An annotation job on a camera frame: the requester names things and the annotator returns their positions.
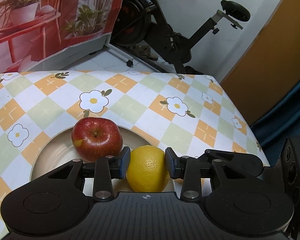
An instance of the orange door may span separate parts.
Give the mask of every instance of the orange door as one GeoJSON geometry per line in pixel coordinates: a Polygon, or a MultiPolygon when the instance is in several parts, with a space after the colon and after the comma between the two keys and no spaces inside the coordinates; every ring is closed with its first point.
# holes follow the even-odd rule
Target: orange door
{"type": "Polygon", "coordinates": [[[221,82],[248,124],[300,79],[300,0],[283,0],[253,45],[221,82]]]}

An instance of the checkered tablecloth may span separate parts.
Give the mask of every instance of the checkered tablecloth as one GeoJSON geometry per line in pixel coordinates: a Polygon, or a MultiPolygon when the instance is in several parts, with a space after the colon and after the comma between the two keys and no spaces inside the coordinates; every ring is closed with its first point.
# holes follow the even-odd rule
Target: checkered tablecloth
{"type": "MultiPolygon", "coordinates": [[[[177,155],[205,149],[268,161],[217,81],[206,75],[70,71],[0,74],[0,204],[29,181],[41,148],[84,114],[132,129],[177,155]]],[[[0,239],[7,229],[0,216],[0,239]]]]}

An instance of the dark blue cloth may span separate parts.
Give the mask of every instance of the dark blue cloth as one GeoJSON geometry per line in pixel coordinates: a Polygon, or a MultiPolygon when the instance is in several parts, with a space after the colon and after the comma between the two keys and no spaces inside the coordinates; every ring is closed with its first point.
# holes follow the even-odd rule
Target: dark blue cloth
{"type": "Polygon", "coordinates": [[[283,146],[285,138],[300,133],[300,81],[250,128],[270,164],[273,164],[272,160],[276,162],[281,152],[278,147],[283,146]]]}

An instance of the metal pin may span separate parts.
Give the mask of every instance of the metal pin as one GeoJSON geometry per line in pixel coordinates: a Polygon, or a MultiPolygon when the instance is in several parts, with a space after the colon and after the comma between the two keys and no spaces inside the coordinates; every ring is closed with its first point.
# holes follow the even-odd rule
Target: metal pin
{"type": "Polygon", "coordinates": [[[105,198],[109,198],[111,196],[111,193],[109,191],[106,191],[106,190],[100,190],[100,191],[95,193],[95,196],[97,198],[105,199],[105,198]]]}
{"type": "Polygon", "coordinates": [[[186,198],[196,198],[199,196],[199,193],[194,190],[188,190],[183,193],[186,198]]]}

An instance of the plate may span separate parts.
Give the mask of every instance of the plate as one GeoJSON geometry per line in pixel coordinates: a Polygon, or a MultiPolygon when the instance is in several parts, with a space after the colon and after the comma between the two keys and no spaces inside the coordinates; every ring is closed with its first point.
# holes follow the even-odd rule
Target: plate
{"type": "MultiPolygon", "coordinates": [[[[122,126],[118,127],[122,135],[123,146],[128,146],[131,150],[133,150],[143,145],[152,145],[136,132],[122,126]]],[[[34,165],[32,166],[30,181],[52,171],[70,160],[80,158],[72,144],[72,128],[73,127],[70,127],[58,133],[42,148],[34,161],[34,165]]],[[[127,182],[127,179],[112,179],[112,185],[114,195],[116,195],[118,191],[133,192],[127,182]]],[[[87,196],[92,196],[92,189],[93,179],[88,178],[84,184],[83,193],[87,196]]],[[[172,179],[170,179],[163,191],[174,191],[174,183],[172,179]]]]}

